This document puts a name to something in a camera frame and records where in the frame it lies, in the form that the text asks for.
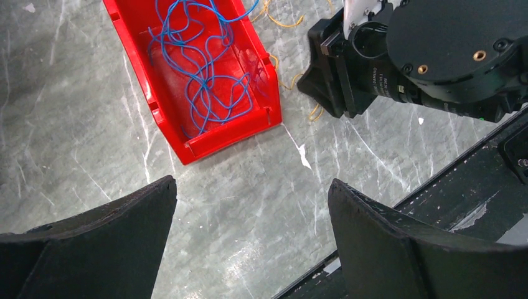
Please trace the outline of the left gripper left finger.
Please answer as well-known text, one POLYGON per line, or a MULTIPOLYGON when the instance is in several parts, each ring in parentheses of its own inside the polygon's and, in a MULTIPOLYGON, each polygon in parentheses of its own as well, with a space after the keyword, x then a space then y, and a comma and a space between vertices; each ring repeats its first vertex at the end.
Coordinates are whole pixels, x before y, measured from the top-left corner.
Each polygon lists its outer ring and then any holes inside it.
POLYGON ((1 235, 2 298, 150 298, 177 204, 165 176, 61 221, 1 235))

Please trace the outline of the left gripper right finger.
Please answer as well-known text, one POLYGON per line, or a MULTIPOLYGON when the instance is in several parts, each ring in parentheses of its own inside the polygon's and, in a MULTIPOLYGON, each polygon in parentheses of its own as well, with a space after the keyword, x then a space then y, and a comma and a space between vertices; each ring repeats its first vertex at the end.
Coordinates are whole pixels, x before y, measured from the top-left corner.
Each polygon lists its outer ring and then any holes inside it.
POLYGON ((526 298, 527 247, 433 227, 339 179, 328 208, 351 298, 526 298))

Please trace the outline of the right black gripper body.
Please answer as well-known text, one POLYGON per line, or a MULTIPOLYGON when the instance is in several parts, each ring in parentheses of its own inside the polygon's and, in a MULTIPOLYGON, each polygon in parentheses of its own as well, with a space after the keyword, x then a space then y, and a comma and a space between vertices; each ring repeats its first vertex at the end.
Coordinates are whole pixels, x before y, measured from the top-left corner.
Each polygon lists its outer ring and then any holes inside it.
POLYGON ((343 93, 343 115, 363 114, 377 97, 400 103, 421 103, 421 92, 389 59, 385 36, 394 7, 382 1, 382 9, 355 27, 348 40, 343 33, 341 9, 330 19, 320 19, 308 31, 310 64, 331 65, 337 71, 343 93))

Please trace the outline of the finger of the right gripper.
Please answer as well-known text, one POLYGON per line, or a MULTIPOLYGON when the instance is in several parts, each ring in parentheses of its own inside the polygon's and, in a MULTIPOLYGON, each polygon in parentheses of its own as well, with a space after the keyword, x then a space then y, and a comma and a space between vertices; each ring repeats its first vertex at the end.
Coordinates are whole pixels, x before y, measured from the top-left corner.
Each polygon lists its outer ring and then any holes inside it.
POLYGON ((331 116, 340 118, 345 111, 341 83, 331 65, 310 64, 297 83, 298 90, 314 99, 331 116))

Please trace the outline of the red plastic bin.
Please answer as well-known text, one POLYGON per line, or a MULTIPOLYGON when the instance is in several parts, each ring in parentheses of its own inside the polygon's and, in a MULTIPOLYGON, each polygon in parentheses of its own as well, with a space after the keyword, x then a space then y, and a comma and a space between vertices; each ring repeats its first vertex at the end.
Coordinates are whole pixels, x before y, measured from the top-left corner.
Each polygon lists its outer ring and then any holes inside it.
POLYGON ((282 121, 278 78, 241 1, 105 1, 182 164, 282 121))

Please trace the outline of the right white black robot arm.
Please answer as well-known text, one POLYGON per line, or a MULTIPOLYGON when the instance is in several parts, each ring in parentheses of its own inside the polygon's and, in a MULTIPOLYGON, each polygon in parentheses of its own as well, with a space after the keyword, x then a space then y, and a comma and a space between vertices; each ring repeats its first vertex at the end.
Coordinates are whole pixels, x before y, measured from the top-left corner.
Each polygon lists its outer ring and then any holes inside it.
POLYGON ((345 1, 308 42, 298 90, 336 118, 386 97, 498 122, 527 102, 526 1, 345 1))

